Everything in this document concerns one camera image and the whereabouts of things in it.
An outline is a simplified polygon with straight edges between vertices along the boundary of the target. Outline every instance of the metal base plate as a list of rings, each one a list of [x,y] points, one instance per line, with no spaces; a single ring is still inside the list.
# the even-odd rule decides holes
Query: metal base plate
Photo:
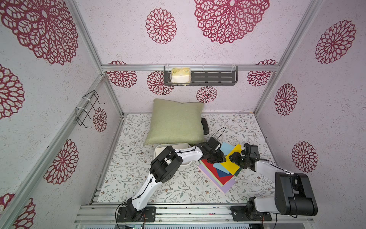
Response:
[[[250,215],[246,214],[245,206],[231,206],[230,207],[232,218],[235,222],[243,221],[272,221],[271,214],[264,212],[255,212]]]
[[[126,214],[126,207],[120,207],[116,221],[118,223],[125,222],[154,222],[155,221],[156,207],[145,207],[141,213],[137,213],[135,219],[132,219]]]

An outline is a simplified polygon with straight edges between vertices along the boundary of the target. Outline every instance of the red paper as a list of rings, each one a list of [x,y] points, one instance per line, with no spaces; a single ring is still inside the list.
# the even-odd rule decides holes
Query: red paper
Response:
[[[208,163],[207,160],[201,160],[202,163],[207,167],[208,170],[211,171],[211,173],[220,181],[221,184],[226,184],[234,175],[227,176],[227,177],[219,177],[216,168],[213,167],[213,164]]]

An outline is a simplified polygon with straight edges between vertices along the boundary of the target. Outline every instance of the green pillow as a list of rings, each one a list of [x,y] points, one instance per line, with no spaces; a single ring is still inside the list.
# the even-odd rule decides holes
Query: green pillow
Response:
[[[178,103],[154,99],[153,116],[145,145],[204,142],[203,103]]]

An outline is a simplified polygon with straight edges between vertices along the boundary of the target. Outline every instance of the pink paper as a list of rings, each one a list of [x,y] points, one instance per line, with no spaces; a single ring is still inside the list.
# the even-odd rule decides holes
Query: pink paper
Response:
[[[212,175],[207,171],[206,167],[199,165],[198,168],[207,176],[207,178],[223,193],[227,193],[229,189],[235,184],[235,180],[231,179],[224,186],[220,186],[217,181],[212,177]]]

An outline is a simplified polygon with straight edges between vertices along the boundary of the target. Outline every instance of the light blue paper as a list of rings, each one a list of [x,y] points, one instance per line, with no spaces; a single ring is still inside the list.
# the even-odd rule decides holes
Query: light blue paper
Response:
[[[235,146],[229,145],[226,142],[224,142],[221,145],[220,150],[224,153],[225,156],[227,156],[234,148],[235,148]],[[230,172],[227,169],[225,169],[225,167],[222,166],[221,163],[213,164],[213,167],[220,169],[224,173],[230,174]]]

